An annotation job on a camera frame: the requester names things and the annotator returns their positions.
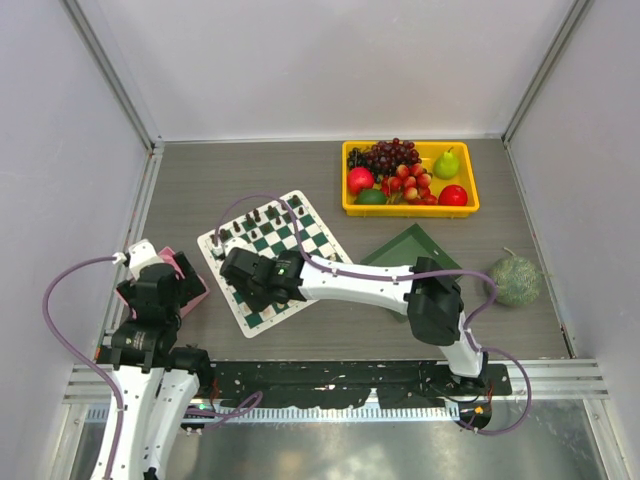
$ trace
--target chessboard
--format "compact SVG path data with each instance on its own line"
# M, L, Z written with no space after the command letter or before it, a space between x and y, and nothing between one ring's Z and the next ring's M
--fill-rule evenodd
M296 215L295 221L305 252L332 261L351 263L347 253L301 191L294 190L280 198L289 204ZM283 250L298 250L292 220L286 209L274 200L223 224L220 227L220 239L226 242L235 237L242 238L252 244L258 254L276 258ZM213 253L214 232L212 230L198 237L198 246L245 337L255 337L314 303L296 300L290 300L287 304L274 302L262 312L252 312L235 288L220 276L224 259L216 258Z

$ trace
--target yellow plastic tray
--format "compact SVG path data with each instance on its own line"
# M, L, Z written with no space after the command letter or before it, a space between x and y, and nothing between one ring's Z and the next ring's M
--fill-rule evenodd
M356 205L354 202L356 196L352 195L347 189L347 156L351 149L358 147L365 149L371 147L377 142L373 141L352 141L342 144L342 207L346 210L347 215L358 217L468 217L470 214L477 212L480 208L480 200L478 199L478 190L476 182L473 178L473 169L471 168L471 156L467 145L462 142L414 142L415 148L420 153L422 165L430 173L433 173L433 164L442 153L453 147L452 152L460 159L460 171L450 180L441 180L433 177L433 182L429 187L431 193L436 197L440 196L440 192L447 185L460 185L469 196L467 205L464 207L452 207L446 205L408 205L402 203L400 205Z

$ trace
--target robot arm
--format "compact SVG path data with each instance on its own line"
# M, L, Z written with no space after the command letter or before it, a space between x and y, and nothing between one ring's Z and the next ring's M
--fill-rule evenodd
M129 317L111 338L103 361L124 399L123 425L111 478L164 480L176 434L191 399L213 382L205 350L172 348L185 308L208 289L182 253L159 254L146 240L120 255L133 278L117 287ZM92 480L105 478L118 411L112 395L104 439Z
M415 266L389 268L312 258L334 272L385 277L401 278L441 269L429 258L419 258ZM333 299L376 305L407 315L413 336L438 346L449 361L453 375L478 378L486 363L483 354L471 348L463 332L465 315L460 287L451 277L397 282L365 280L323 272L296 251L284 251L272 260L240 247L229 251L220 274L242 294L254 312L264 310L274 301L287 303L289 300Z

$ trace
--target grapes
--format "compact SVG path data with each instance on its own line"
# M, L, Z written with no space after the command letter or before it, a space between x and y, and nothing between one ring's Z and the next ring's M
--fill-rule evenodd
M365 167L373 174L376 183L380 183L383 175L395 175L398 166L420 162L415 146L412 141L394 138L390 142L379 141L365 149L353 148L348 154L347 167L349 170Z

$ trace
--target white panel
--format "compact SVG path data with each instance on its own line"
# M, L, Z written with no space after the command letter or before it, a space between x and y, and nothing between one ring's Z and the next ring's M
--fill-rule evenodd
M165 140L216 140L503 133L571 1L100 4Z
M562 314L603 370L629 453L640 450L638 18L636 0L594 2L512 145Z
M120 247L144 150L60 2L0 8L0 424L2 478L49 478L72 357L46 329L47 284ZM113 281L92 266L60 285L52 314L91 353Z

